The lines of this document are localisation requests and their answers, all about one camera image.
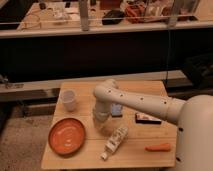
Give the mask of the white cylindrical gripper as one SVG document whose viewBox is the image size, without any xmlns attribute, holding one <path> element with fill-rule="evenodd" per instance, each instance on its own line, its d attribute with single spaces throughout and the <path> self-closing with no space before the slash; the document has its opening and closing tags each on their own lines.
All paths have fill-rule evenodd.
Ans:
<svg viewBox="0 0 213 171">
<path fill-rule="evenodd" d="M 96 131 L 103 136 L 110 136 L 113 132 L 113 129 L 111 126 L 109 126 L 106 122 L 100 122 L 98 119 L 93 119 L 93 124 L 96 129 Z"/>
</svg>

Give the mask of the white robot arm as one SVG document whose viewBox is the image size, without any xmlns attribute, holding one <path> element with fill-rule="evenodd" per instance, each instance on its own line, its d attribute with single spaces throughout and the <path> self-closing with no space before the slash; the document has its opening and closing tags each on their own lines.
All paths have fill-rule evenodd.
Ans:
<svg viewBox="0 0 213 171">
<path fill-rule="evenodd" d="M 93 90 L 93 115 L 105 122 L 112 103 L 150 114 L 178 127 L 175 166 L 168 171 L 213 171 L 213 96 L 197 95 L 188 100 L 119 90 L 106 80 Z"/>
</svg>

